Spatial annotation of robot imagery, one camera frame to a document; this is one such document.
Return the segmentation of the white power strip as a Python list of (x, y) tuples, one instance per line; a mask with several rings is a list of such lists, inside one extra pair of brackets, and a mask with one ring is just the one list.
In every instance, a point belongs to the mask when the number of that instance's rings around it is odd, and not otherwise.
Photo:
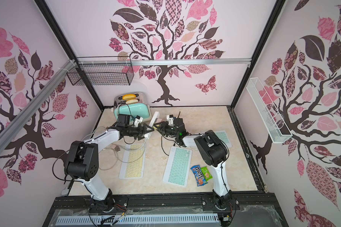
[(159, 116), (160, 116), (160, 112), (156, 111), (156, 112), (153, 114), (153, 117), (152, 117), (152, 119), (151, 119), (149, 125), (153, 127), (154, 124), (157, 122)]

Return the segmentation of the yellow wireless keyboard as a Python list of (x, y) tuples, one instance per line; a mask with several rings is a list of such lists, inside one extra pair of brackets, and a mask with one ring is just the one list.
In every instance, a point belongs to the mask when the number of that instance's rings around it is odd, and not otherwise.
[(146, 144), (126, 145), (121, 160), (119, 179), (140, 179), (144, 176)]

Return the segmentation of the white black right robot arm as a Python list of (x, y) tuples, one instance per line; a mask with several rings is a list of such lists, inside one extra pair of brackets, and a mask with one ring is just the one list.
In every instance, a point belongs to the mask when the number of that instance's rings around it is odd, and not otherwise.
[(174, 138), (181, 147), (198, 149), (213, 177), (213, 203), (219, 209), (226, 208), (233, 198), (225, 170), (225, 163), (229, 158), (228, 146), (213, 130), (198, 134), (187, 132), (181, 118), (155, 123), (153, 126), (162, 136)]

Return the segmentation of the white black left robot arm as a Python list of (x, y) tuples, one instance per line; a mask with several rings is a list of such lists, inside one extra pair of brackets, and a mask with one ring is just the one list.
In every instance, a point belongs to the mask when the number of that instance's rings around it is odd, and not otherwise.
[(112, 191), (105, 186), (98, 175), (99, 153), (125, 136), (136, 140), (149, 139), (159, 113), (154, 113), (150, 124), (141, 124), (140, 116), (137, 116), (133, 124), (130, 124), (130, 117), (131, 115), (120, 114), (118, 120), (102, 134), (85, 141), (74, 141), (69, 149), (64, 163), (64, 172), (72, 179), (81, 182), (91, 193), (94, 210), (109, 212), (115, 207)]

